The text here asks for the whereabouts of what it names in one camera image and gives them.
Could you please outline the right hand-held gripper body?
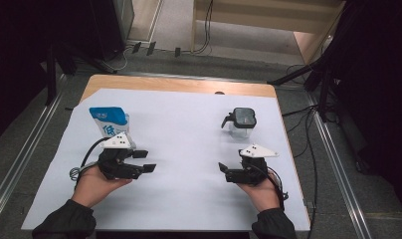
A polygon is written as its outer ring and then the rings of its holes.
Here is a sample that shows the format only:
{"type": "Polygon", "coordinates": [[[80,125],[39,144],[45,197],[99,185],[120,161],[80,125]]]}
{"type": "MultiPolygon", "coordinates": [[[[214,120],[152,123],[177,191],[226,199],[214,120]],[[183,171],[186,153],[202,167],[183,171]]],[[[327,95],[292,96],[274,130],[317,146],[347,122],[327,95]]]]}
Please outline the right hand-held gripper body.
{"type": "Polygon", "coordinates": [[[268,165],[266,157],[277,157],[279,154],[258,144],[251,144],[243,149],[244,156],[241,156],[241,169],[234,169],[234,172],[225,173],[228,182],[257,185],[268,176],[268,165]]]}

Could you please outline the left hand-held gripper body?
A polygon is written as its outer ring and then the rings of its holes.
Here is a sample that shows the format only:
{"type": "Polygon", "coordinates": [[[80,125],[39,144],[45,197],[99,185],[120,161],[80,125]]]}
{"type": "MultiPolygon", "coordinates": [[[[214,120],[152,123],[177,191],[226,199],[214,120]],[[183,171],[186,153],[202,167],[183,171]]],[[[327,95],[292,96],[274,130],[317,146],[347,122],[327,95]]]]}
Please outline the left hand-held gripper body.
{"type": "Polygon", "coordinates": [[[121,132],[100,144],[102,153],[98,165],[107,179],[137,179],[142,173],[137,171],[138,165],[126,164],[124,161],[132,157],[136,149],[130,135],[121,132]]]}

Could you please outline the person's right hand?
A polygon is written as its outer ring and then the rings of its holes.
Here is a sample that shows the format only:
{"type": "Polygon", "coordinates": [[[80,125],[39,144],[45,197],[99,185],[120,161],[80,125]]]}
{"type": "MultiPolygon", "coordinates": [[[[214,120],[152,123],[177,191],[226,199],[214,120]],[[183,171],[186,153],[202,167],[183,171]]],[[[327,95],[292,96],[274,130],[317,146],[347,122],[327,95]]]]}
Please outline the person's right hand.
{"type": "Polygon", "coordinates": [[[250,197],[253,205],[259,212],[268,209],[280,208],[281,202],[276,190],[276,177],[269,170],[269,177],[257,185],[241,184],[238,186],[250,197]]]}

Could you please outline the person's left hand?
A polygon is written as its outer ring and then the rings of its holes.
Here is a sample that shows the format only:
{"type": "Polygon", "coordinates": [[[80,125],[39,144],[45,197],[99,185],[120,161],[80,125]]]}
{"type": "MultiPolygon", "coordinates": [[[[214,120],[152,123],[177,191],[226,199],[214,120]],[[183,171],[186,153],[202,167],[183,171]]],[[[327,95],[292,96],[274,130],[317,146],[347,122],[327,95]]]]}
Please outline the person's left hand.
{"type": "Polygon", "coordinates": [[[128,185],[131,179],[106,179],[97,166],[86,170],[73,193],[72,200],[88,208],[102,202],[113,191],[128,185]]]}

